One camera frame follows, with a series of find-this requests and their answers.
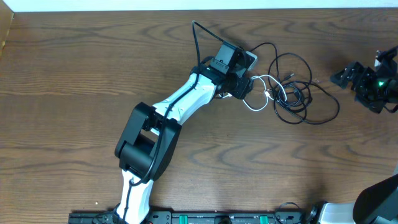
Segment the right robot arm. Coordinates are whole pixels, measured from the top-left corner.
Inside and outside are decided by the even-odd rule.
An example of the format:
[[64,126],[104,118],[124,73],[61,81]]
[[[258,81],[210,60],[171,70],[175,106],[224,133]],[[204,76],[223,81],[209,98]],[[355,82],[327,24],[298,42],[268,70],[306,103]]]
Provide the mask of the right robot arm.
[[[341,88],[352,83],[355,100],[370,111],[396,113],[397,62],[375,60],[375,69],[359,62],[349,64],[330,80]],[[323,203],[312,207],[305,223],[397,223],[397,175],[364,189],[353,203]]]

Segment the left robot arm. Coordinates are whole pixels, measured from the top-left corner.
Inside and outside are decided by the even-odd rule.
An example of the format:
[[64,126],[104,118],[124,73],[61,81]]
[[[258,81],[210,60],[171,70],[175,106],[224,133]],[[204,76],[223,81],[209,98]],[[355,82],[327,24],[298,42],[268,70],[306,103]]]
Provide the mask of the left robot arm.
[[124,181],[115,223],[145,220],[153,183],[169,165],[183,123],[217,94],[244,99],[253,88],[245,74],[256,63],[252,52],[223,42],[215,56],[199,60],[187,82],[168,98],[134,107],[114,152]]

